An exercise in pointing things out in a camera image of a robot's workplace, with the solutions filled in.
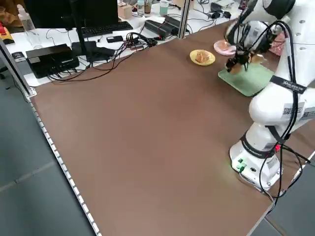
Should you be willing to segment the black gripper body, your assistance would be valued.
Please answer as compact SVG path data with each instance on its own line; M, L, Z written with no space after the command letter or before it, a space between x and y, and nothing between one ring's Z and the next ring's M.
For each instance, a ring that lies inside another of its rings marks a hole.
M235 53L235 60L237 63L250 63L252 60L252 53L247 49L237 47Z

